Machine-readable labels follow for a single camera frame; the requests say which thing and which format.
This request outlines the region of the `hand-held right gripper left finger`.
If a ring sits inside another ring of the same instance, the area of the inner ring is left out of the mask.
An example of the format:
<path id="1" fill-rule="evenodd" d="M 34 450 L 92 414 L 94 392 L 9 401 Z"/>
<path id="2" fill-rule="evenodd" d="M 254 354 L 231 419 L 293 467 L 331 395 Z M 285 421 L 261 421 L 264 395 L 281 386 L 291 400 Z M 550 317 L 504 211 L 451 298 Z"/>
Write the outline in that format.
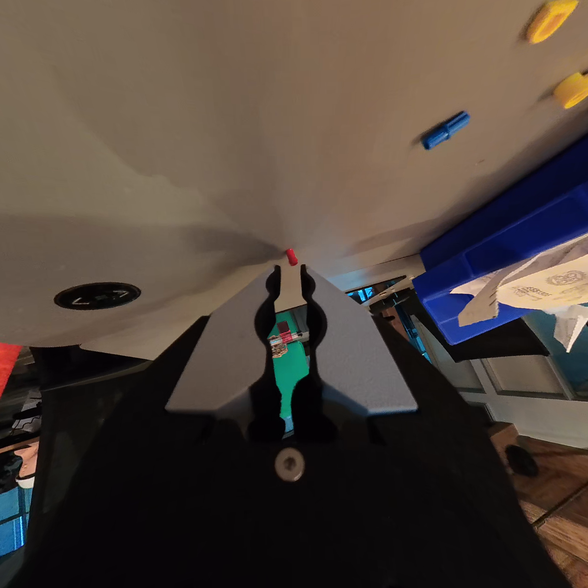
<path id="1" fill-rule="evenodd" d="M 268 336 L 281 293 L 281 268 L 264 270 L 215 309 L 166 410 L 231 419 L 250 439 L 281 439 L 281 393 Z"/>

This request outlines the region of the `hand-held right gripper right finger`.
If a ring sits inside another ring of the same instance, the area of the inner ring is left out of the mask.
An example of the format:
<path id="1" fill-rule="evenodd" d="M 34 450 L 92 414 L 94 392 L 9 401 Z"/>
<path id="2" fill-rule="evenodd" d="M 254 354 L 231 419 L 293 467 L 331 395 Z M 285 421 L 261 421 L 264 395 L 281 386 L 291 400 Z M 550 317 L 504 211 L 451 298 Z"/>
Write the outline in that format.
<path id="1" fill-rule="evenodd" d="M 417 401 L 373 317 L 307 265 L 300 287 L 309 373 L 300 380 L 300 436 L 337 437 L 345 417 L 414 413 Z"/>

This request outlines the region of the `black round desk grommet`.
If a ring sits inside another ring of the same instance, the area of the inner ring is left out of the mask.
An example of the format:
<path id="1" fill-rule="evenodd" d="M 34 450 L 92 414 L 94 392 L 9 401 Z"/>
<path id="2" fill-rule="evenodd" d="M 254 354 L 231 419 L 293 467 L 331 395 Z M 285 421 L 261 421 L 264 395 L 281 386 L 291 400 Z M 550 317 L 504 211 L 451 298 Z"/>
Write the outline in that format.
<path id="1" fill-rule="evenodd" d="M 73 286 L 59 292 L 55 305 L 73 311 L 101 311 L 134 302 L 141 290 L 122 282 L 96 282 Z"/>

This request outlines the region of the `grey desk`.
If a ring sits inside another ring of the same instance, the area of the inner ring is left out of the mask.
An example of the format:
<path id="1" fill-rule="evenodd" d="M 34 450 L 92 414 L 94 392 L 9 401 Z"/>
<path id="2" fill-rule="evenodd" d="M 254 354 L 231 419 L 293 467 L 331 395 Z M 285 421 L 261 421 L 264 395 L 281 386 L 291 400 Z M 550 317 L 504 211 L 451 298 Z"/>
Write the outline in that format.
<path id="1" fill-rule="evenodd" d="M 1 1 L 1 342 L 154 359 L 274 264 L 349 290 L 587 133 L 587 1 Z M 466 111 L 430 151 L 422 135 Z M 74 286 L 142 294 L 101 311 Z"/>

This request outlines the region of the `black caster wheel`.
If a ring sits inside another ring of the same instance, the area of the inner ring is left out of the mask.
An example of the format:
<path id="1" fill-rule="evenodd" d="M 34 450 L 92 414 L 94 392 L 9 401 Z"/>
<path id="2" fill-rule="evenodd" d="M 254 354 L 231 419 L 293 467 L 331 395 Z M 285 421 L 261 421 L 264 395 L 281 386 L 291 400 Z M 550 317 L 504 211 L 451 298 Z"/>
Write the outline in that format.
<path id="1" fill-rule="evenodd" d="M 504 449 L 506 463 L 514 474 L 534 478 L 539 467 L 533 456 L 519 445 L 507 445 Z"/>

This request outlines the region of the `blue storage bin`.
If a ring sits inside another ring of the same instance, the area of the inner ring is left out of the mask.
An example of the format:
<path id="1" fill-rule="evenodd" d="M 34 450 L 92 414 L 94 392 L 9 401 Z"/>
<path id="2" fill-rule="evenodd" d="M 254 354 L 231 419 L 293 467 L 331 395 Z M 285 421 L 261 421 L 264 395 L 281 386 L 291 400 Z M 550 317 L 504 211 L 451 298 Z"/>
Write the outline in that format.
<path id="1" fill-rule="evenodd" d="M 460 327 L 469 295 L 451 291 L 587 233 L 587 136 L 475 211 L 420 252 L 416 295 L 449 345 L 463 343 L 530 310 L 499 304 L 497 318 Z"/>

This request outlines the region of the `blue brick pin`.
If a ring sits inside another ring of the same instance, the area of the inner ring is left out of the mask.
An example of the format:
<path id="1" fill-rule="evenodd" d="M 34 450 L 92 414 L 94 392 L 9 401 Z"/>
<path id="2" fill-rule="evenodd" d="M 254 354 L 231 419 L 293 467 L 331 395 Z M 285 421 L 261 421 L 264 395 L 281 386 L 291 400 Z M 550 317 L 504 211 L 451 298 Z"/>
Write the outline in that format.
<path id="1" fill-rule="evenodd" d="M 425 150 L 430 151 L 438 145 L 451 140 L 459 131 L 467 127 L 470 119 L 468 112 L 461 111 L 425 132 L 420 139 L 420 143 Z"/>

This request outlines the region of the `yellow brick half bush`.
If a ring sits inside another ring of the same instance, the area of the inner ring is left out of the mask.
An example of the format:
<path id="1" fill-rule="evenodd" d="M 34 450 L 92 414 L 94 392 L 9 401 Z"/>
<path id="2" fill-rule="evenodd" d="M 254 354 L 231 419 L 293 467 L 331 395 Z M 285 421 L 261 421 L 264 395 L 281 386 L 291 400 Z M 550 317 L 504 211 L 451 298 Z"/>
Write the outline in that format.
<path id="1" fill-rule="evenodd" d="M 526 28 L 525 39 L 536 45 L 551 37 L 574 12 L 579 1 L 549 1 L 543 4 Z"/>

